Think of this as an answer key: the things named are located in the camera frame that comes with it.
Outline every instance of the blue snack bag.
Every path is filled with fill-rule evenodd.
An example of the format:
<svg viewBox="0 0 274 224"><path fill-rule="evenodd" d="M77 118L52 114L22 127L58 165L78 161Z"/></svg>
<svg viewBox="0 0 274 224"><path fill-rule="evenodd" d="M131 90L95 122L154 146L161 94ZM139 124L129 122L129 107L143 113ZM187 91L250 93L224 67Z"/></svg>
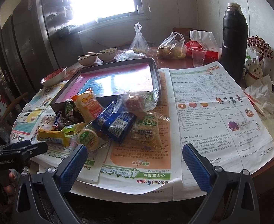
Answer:
<svg viewBox="0 0 274 224"><path fill-rule="evenodd" d="M115 102L108 105L93 121L92 126L121 144L131 130L137 116L133 113L112 113L115 106Z"/></svg>

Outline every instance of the chopsticks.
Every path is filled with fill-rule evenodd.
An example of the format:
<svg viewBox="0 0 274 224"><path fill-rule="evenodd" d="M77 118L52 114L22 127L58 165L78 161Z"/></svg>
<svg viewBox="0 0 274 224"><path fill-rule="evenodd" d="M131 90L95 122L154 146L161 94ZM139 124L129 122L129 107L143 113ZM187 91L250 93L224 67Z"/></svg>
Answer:
<svg viewBox="0 0 274 224"><path fill-rule="evenodd" d="M83 57L83 56L89 56L89 54L93 54L93 55L100 55L100 54L104 54L106 52L88 52L86 55L80 55L79 57Z"/></svg>

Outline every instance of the red bowl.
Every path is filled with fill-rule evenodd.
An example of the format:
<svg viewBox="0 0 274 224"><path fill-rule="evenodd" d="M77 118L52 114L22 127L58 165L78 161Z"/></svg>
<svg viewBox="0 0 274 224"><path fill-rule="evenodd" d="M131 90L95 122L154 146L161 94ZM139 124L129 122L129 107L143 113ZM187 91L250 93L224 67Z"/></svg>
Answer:
<svg viewBox="0 0 274 224"><path fill-rule="evenodd" d="M66 75L66 67L59 68L41 80L44 87L51 87L60 83Z"/></svg>

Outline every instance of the crumpled tissue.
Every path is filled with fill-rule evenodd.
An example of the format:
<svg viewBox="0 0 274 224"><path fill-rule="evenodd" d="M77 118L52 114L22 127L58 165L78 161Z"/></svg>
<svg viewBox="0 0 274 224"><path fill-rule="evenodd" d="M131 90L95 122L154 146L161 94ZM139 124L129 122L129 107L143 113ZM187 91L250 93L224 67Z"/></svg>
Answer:
<svg viewBox="0 0 274 224"><path fill-rule="evenodd" d="M245 92L259 101L262 109L274 113L274 94L272 93L272 81L269 75L256 80Z"/></svg>

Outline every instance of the table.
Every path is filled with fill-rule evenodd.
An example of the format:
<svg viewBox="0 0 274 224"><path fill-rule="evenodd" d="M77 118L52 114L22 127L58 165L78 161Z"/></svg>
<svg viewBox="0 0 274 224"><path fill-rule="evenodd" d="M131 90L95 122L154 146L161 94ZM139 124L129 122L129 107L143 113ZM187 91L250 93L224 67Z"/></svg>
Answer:
<svg viewBox="0 0 274 224"><path fill-rule="evenodd" d="M117 54L121 54L125 50L117 51ZM151 47L149 52L147 53L148 57L153 57L157 68L169 68L169 69L183 69L183 68L191 68L193 67L192 58L184 58L184 59L158 59L157 55L157 47ZM102 64L103 61L97 60L95 61L96 65ZM84 66L76 63L71 67L67 68L66 76L64 80L70 80L72 76L84 68ZM266 193L268 191L274 191L274 158L269 161L266 165L264 165L261 169L253 173L252 175L253 181L255 184L256 192L258 195Z"/></svg>

